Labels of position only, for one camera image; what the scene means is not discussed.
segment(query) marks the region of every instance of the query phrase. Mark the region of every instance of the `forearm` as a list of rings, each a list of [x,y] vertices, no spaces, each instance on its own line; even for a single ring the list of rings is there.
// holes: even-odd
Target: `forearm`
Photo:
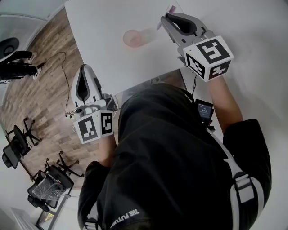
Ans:
[[[222,132],[237,122],[243,121],[242,113],[232,96],[223,76],[208,82],[215,113]]]
[[[99,140],[99,163],[105,167],[111,167],[115,149],[114,135],[101,138]]]

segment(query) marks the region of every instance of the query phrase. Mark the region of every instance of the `person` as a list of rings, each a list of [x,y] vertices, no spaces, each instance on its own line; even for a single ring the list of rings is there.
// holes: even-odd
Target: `person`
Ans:
[[[36,56],[36,52],[16,51],[10,57],[0,62],[0,79],[20,79],[23,76],[33,76],[33,79],[36,79],[42,67],[29,65]],[[27,63],[13,62],[18,59],[26,59]]]
[[[271,166],[260,125],[243,120],[222,76],[207,84],[223,144],[260,182],[266,204]],[[227,156],[188,95],[154,84],[124,103],[118,146],[114,136],[100,139],[99,160],[87,167],[78,204],[81,229],[88,218],[104,230],[233,228]],[[254,221],[245,220],[242,229],[249,229]]]

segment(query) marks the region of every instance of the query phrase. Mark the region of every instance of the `white table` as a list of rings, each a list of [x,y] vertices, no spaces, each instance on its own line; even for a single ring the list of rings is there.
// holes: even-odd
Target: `white table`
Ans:
[[[103,93],[115,95],[183,66],[177,45],[160,17],[170,0],[69,0],[66,12],[85,64],[90,65]],[[123,43],[126,31],[153,28],[156,39],[138,48]]]

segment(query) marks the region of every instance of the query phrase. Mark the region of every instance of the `clear plastic wrap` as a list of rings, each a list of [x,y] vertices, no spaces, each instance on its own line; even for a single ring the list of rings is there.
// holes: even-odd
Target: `clear plastic wrap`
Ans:
[[[33,190],[33,193],[40,199],[58,201],[66,189],[55,178],[46,174],[44,180]]]

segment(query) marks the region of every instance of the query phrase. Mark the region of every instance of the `white marker cube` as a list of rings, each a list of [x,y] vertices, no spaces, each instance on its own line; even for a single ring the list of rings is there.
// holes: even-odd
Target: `white marker cube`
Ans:
[[[186,66],[206,82],[226,73],[234,58],[221,36],[193,44],[183,51]]]
[[[113,134],[113,111],[97,110],[81,117],[73,124],[82,144],[98,140]]]

